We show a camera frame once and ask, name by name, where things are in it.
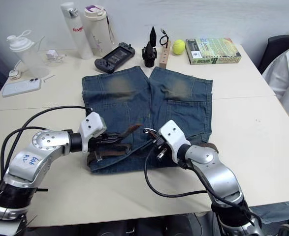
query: small white object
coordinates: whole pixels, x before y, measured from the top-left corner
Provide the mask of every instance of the small white object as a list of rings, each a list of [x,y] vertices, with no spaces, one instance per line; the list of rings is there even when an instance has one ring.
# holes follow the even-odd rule
[[[6,40],[10,44],[11,51],[20,58],[35,77],[45,77],[49,74],[49,69],[34,48],[34,42],[24,37],[30,33],[31,30],[26,30],[21,35],[11,35]]]
[[[46,52],[46,56],[47,56],[47,59],[48,60],[57,60],[59,55],[57,53],[56,50],[53,50],[53,49],[49,49],[47,52]]]
[[[99,5],[85,7],[84,13],[88,20],[86,31],[93,53],[103,57],[113,50],[110,28],[107,22],[107,13],[104,7]]]
[[[11,80],[17,80],[21,77],[21,72],[19,70],[10,70],[8,76]]]
[[[93,53],[84,33],[83,24],[77,8],[74,6],[73,2],[65,2],[61,4],[60,7],[81,58],[90,59],[93,56]]]
[[[38,78],[20,81],[5,85],[2,92],[2,96],[3,97],[14,96],[26,92],[36,91],[39,90],[40,88],[41,88],[41,80]]]
[[[91,112],[87,117],[85,117],[78,130],[82,137],[82,152],[88,151],[88,144],[91,138],[98,137],[105,132],[106,129],[106,124],[98,113]]]
[[[191,145],[190,142],[186,139],[184,132],[171,119],[159,129],[159,134],[163,136],[163,138],[166,140],[166,143],[170,146],[170,149],[172,150],[173,161],[178,163],[177,152],[181,145]]]

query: yellow ball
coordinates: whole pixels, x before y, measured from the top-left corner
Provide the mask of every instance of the yellow ball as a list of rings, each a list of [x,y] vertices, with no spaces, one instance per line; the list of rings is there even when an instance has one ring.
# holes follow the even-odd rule
[[[181,55],[185,50],[185,42],[181,39],[176,40],[173,43],[173,53]]]

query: white table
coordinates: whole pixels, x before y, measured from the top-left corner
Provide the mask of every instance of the white table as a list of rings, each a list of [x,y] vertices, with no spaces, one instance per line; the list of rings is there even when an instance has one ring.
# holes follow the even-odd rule
[[[167,68],[214,80],[210,142],[236,174],[248,204],[289,201],[289,117],[241,46],[238,49],[243,56],[239,64],[190,66],[186,55],[181,55],[170,56]],[[137,62],[143,63],[139,53],[122,69]],[[68,56],[66,64],[54,67],[55,77],[43,83],[41,90],[11,98],[0,95],[0,147],[9,132],[43,108],[83,105],[81,78],[97,74],[93,69],[93,60]],[[144,71],[149,75],[151,69]],[[59,110],[38,117],[32,125],[76,131],[83,117],[83,110]],[[33,134],[25,131],[15,153],[28,145]],[[158,169],[149,175],[165,193],[204,189],[193,173],[180,168]],[[49,191],[36,193],[32,200],[28,217],[37,215],[30,224],[33,227],[210,210],[206,194],[179,199],[155,195],[143,172],[93,175],[80,153],[55,161],[41,187]]]

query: shaker bottle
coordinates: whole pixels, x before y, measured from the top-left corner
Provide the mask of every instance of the shaker bottle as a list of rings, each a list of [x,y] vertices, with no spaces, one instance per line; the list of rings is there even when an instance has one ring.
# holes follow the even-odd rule
[[[84,33],[83,24],[74,3],[66,2],[61,4],[60,7],[81,58],[90,59],[93,56],[93,52]]]
[[[24,36],[29,35],[31,30],[24,31],[21,35],[11,35],[7,37],[10,49],[28,67],[29,71],[37,78],[45,77],[49,74],[48,67],[42,61],[34,46],[34,42]]]
[[[104,7],[90,5],[85,7],[85,17],[87,19],[86,30],[91,45],[97,46],[93,52],[97,56],[105,56],[113,50],[109,21]]]

